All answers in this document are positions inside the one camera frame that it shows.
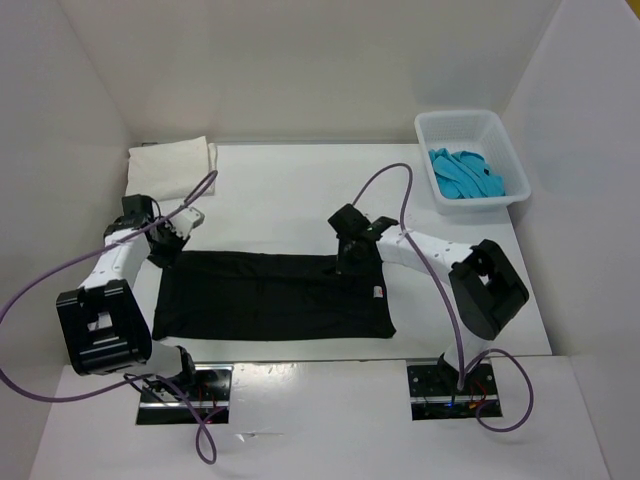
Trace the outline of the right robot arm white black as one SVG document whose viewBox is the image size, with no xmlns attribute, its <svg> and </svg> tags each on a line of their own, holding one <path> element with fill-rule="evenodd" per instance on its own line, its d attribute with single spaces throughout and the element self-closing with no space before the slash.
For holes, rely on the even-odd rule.
<svg viewBox="0 0 640 480">
<path fill-rule="evenodd" d="M 529 301 L 530 294 L 502 248 L 492 240 L 456 243 L 406 227 L 386 216 L 367 219 L 345 204 L 328 219 L 338 239 L 336 271 L 364 275 L 395 264 L 431 276 L 444 293 L 452 317 L 454 344 L 441 356 L 438 380 L 450 393 L 473 381 L 480 355 Z"/>
</svg>

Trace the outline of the black t shirt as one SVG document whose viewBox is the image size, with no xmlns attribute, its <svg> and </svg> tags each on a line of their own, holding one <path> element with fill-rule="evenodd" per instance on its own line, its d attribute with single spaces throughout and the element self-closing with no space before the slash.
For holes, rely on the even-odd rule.
<svg viewBox="0 0 640 480">
<path fill-rule="evenodd" d="M 385 289 L 380 268 L 339 274 L 333 256 L 186 251 L 162 273 L 152 337 L 388 339 Z"/>
</svg>

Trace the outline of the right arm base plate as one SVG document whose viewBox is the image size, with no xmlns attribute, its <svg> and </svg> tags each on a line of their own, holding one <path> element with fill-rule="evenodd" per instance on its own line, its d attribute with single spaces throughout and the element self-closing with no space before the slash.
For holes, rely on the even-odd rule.
<svg viewBox="0 0 640 480">
<path fill-rule="evenodd" d="M 489 363 L 481 363 L 465 378 L 464 388 L 454 392 L 457 374 L 448 377 L 447 366 L 436 361 L 406 365 L 413 421 L 502 416 L 498 389 Z"/>
</svg>

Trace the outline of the white t shirt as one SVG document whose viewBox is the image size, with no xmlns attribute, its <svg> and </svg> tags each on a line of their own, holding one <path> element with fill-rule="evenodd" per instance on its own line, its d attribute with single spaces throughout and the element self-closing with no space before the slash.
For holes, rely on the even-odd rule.
<svg viewBox="0 0 640 480">
<path fill-rule="evenodd" d="M 217 168 L 217 145 L 205 136 L 129 149 L 125 194 L 183 199 Z"/>
</svg>

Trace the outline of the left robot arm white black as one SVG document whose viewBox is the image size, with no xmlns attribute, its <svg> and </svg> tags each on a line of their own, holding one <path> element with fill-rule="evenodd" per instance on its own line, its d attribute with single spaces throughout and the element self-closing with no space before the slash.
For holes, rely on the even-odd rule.
<svg viewBox="0 0 640 480">
<path fill-rule="evenodd" d="M 188 207 L 161 220 L 147 195 L 126 196 L 121 203 L 123 214 L 103 234 L 106 251 L 81 285 L 56 301 L 71 365 L 81 376 L 148 375 L 152 382 L 163 377 L 166 391 L 188 399 L 200 378 L 192 357 L 183 347 L 152 339 L 132 286 L 145 262 L 172 266 L 205 215 Z"/>
</svg>

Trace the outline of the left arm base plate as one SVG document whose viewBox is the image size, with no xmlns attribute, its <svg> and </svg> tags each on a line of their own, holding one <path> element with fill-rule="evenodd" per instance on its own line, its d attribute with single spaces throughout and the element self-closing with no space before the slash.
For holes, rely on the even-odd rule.
<svg viewBox="0 0 640 480">
<path fill-rule="evenodd" d="M 193 384 L 177 384 L 177 386 L 206 424 L 227 424 L 232 377 L 231 364 L 202 363 L 195 366 Z M 137 386 L 137 391 L 139 392 L 137 425 L 196 424 L 196 419 L 186 403 L 166 384 L 145 380 Z"/>
</svg>

